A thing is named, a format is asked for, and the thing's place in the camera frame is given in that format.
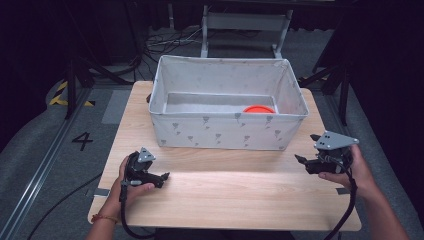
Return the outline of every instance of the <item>white fabric bin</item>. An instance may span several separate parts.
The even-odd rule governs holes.
[[[250,150],[286,149],[309,115],[286,59],[177,56],[160,58],[149,112],[159,146]]]

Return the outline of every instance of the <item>wooden table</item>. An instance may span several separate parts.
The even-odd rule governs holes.
[[[154,189],[126,211],[134,226],[219,229],[331,230],[349,204],[341,185],[309,175],[294,154],[314,158],[310,134],[324,126],[313,96],[302,89],[310,109],[285,151],[159,147],[146,97],[151,82],[134,84],[109,154],[99,188],[110,189],[123,158],[145,147],[156,160],[150,173],[171,172],[162,189]],[[88,219],[105,197],[95,197]],[[341,230],[361,228],[356,210]]]

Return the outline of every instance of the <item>bracelet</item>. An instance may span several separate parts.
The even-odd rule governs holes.
[[[115,224],[118,223],[118,219],[116,217],[103,216],[103,215],[100,215],[100,214],[94,214],[93,218],[91,218],[91,222],[94,223],[95,221],[97,221],[99,219],[109,219],[109,220],[113,221]]]

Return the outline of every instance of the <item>person's right hand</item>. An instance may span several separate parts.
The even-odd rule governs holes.
[[[362,156],[359,146],[356,144],[350,146],[350,151],[353,157],[353,162],[351,165],[352,175],[356,181],[356,185],[358,186],[357,194],[363,198],[367,198],[370,196],[370,194],[372,194],[376,190],[377,185],[374,181],[374,177],[372,176],[372,173],[368,167],[367,162]],[[349,178],[345,173],[334,174],[334,173],[328,173],[328,172],[321,172],[320,174],[318,174],[318,176],[322,179],[325,179],[331,182],[340,183],[345,188],[350,190],[351,186],[350,186]]]

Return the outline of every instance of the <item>orange disc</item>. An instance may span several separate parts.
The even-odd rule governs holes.
[[[247,113],[275,113],[272,108],[269,108],[264,105],[252,105],[243,110]]]

